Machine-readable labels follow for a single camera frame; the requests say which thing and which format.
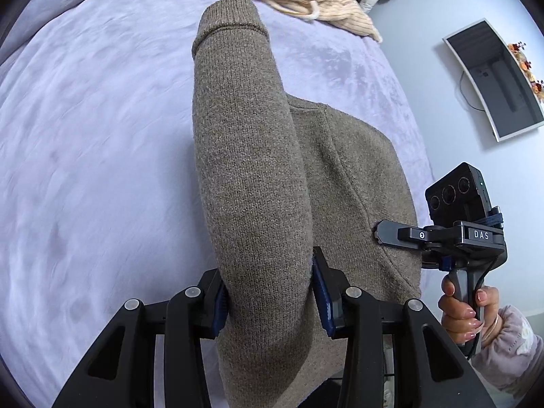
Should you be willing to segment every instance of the black cable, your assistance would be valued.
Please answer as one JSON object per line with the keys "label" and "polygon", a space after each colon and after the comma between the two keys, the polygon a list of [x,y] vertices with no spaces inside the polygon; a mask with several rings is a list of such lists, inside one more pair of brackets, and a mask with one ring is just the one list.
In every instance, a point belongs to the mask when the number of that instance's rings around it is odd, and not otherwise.
{"label": "black cable", "polygon": [[464,96],[463,88],[462,88],[462,86],[461,86],[461,83],[463,82],[463,77],[464,77],[464,70],[463,70],[463,73],[461,73],[461,79],[459,80],[459,92],[461,92],[461,95],[463,95],[464,100],[465,100],[466,103],[467,103],[470,107],[472,107],[474,110],[478,110],[478,111],[480,111],[480,112],[485,112],[485,110],[482,109],[482,108],[474,107],[471,103],[469,103],[469,100],[467,99],[467,97]]}

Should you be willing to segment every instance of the brown knit sweater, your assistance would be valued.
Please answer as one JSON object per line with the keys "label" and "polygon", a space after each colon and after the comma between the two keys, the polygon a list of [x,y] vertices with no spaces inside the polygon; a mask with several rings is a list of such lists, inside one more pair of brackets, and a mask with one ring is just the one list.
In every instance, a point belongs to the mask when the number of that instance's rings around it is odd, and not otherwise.
{"label": "brown knit sweater", "polygon": [[379,299],[419,296],[419,256],[372,236],[381,219],[416,224],[411,195],[382,133],[285,94],[250,0],[206,9],[192,51],[200,191],[231,299],[226,395],[231,408],[294,408],[345,355],[316,316],[312,246]]}

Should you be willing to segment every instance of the hand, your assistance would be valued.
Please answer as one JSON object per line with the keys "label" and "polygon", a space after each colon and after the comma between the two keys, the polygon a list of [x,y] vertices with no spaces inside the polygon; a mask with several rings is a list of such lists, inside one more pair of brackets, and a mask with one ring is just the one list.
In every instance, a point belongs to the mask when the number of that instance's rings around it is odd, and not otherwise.
{"label": "hand", "polygon": [[477,304],[479,307],[483,307],[483,324],[475,318],[476,313],[469,304],[460,302],[453,297],[455,287],[447,276],[442,280],[442,291],[444,291],[444,296],[439,301],[439,308],[444,312],[442,326],[452,340],[456,344],[463,344],[474,339],[476,334],[481,332],[481,338],[485,338],[482,347],[486,347],[493,342],[503,327],[503,320],[498,315],[499,290],[494,287],[484,286],[476,293]]}

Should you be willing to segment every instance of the white wall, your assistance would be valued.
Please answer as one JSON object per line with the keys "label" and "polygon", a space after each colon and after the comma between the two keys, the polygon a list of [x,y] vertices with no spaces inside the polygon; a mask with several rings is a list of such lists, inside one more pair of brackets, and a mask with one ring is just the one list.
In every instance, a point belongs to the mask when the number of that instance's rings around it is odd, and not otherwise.
{"label": "white wall", "polygon": [[544,313],[527,317],[533,331],[540,337],[544,337]]}
{"label": "white wall", "polygon": [[[526,55],[544,79],[544,37],[519,0],[390,0],[371,11],[428,149],[438,179],[466,161],[481,170],[493,205],[505,216],[508,262],[491,272],[504,304],[526,315],[544,311],[544,127],[497,144],[486,116],[466,106],[457,89],[461,66],[442,38],[486,18],[507,42],[527,43]],[[463,91],[481,106],[470,83]],[[438,314],[440,272],[424,294]]]}

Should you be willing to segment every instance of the sweater cuff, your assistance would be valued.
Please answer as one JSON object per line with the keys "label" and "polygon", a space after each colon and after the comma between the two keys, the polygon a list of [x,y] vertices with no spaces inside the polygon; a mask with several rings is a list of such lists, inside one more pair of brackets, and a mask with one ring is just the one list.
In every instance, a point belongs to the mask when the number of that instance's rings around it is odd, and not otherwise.
{"label": "sweater cuff", "polygon": [[472,365],[494,387],[519,396],[532,383],[542,340],[515,307],[502,308],[499,314],[504,320],[502,331],[474,357]]}
{"label": "sweater cuff", "polygon": [[202,42],[215,31],[236,28],[251,29],[269,39],[257,7],[251,0],[219,0],[209,6],[200,19],[199,31],[192,44],[192,57],[195,57]]}

